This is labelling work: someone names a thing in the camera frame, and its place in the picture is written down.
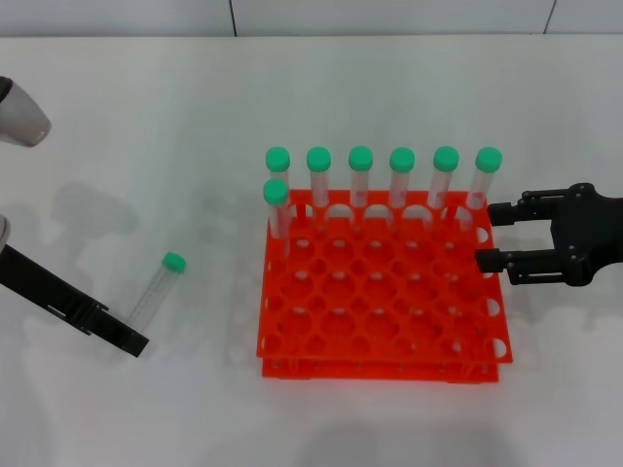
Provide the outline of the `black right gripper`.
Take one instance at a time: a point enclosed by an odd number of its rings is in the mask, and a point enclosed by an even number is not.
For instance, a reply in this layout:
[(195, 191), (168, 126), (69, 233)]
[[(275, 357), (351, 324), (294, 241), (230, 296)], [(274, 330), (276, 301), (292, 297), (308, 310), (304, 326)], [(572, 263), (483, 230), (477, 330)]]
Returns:
[(554, 249), (477, 249), (481, 273), (507, 272), (512, 285), (561, 283), (581, 287), (595, 274), (622, 262), (622, 199), (599, 194), (589, 183), (567, 189), (524, 191), (516, 204), (492, 203), (491, 225), (552, 220)]

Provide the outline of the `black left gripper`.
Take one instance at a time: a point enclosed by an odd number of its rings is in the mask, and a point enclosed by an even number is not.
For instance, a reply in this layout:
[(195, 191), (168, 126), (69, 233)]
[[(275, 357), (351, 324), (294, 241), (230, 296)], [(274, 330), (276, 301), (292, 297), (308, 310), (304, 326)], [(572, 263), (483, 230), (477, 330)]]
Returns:
[(104, 305), (10, 245), (1, 252), (1, 284), (84, 334), (95, 334), (133, 357), (139, 357), (149, 342)]

